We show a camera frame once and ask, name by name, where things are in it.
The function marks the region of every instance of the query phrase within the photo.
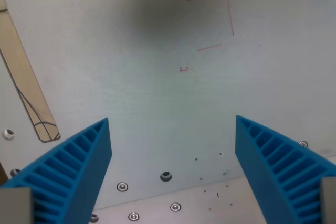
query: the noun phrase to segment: metal sheet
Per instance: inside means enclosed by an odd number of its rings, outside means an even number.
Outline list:
[[[328,158],[336,163],[336,156]],[[181,204],[179,212],[170,205]],[[100,224],[130,224],[128,214],[136,212],[136,224],[266,224],[256,198],[245,177],[198,186],[175,193],[155,196],[114,207],[100,209]]]
[[[60,134],[109,117],[97,209],[242,175],[236,114],[336,155],[334,0],[230,0],[235,36],[227,0],[6,2]],[[0,75],[1,127],[18,133],[0,141],[9,172],[57,143],[35,140]]]

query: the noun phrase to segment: blue 3d-printed part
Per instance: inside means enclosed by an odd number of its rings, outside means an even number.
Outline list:
[[[237,116],[236,155],[269,224],[322,223],[320,182],[336,166],[292,139]]]
[[[1,188],[31,188],[35,224],[88,224],[111,156],[105,118],[51,149]]]

